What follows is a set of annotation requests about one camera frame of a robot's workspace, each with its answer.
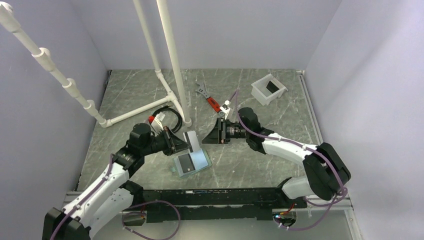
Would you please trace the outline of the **white magnetic stripe card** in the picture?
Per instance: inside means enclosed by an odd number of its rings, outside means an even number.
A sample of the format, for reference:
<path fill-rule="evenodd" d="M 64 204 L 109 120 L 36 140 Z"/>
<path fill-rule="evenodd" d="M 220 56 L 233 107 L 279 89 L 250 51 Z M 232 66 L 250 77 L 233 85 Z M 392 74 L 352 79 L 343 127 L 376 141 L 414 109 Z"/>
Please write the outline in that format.
<path fill-rule="evenodd" d="M 201 150 L 201 146 L 198 140 L 197 133 L 194 130 L 183 132 L 183 137 L 186 143 L 189 145 L 189 152 L 197 152 Z"/>

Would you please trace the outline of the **black vip credit card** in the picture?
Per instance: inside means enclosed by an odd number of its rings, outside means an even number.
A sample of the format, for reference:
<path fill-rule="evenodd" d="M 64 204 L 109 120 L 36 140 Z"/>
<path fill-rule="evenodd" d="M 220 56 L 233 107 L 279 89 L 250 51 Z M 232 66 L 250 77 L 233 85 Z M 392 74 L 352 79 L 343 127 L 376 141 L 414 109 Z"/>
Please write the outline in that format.
<path fill-rule="evenodd" d="M 178 162 L 183 174 L 187 174 L 195 170 L 195 166 L 190 154 L 180 155 L 178 157 Z"/>

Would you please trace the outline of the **green card holder wallet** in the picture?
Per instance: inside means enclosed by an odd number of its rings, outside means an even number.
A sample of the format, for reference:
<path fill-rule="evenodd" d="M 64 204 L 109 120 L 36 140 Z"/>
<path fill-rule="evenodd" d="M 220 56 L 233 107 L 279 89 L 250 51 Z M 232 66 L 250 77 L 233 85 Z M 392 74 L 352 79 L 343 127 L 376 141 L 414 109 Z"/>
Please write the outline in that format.
<path fill-rule="evenodd" d="M 211 167 L 212 161 L 204 149 L 179 155 L 173 159 L 173 166 L 170 168 L 173 173 L 177 173 L 180 178 L 198 173 Z"/>

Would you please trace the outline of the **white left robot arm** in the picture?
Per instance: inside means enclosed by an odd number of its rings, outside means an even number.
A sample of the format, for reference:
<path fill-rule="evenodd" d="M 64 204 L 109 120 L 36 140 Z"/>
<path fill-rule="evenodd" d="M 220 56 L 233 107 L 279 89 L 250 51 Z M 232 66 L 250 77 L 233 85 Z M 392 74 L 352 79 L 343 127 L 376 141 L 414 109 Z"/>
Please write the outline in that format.
<path fill-rule="evenodd" d="M 47 212 L 42 239 L 91 240 L 118 213 L 143 205 L 143 188 L 130 178 L 145 163 L 146 156 L 158 152 L 171 156 L 189 148 L 189 143 L 166 126 L 154 135 L 148 124 L 134 125 L 125 145 L 110 155 L 100 176 L 73 201 Z"/>

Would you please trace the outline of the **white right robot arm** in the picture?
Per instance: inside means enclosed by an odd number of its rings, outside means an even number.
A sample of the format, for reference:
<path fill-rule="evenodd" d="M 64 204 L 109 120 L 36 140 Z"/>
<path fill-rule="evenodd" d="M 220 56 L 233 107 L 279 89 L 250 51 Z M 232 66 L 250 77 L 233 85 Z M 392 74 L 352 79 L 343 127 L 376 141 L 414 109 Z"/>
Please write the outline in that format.
<path fill-rule="evenodd" d="M 311 195 L 325 201 L 347 195 L 345 185 L 352 176 L 331 144 L 306 144 L 283 137 L 262 126 L 250 107 L 239 109 L 237 117 L 237 122 L 217 118 L 202 143 L 228 144 L 231 139 L 245 139 L 253 151 L 277 156 L 302 167 L 304 176 L 290 177 L 278 186 L 275 200 L 280 207 L 287 208 L 295 199 Z"/>

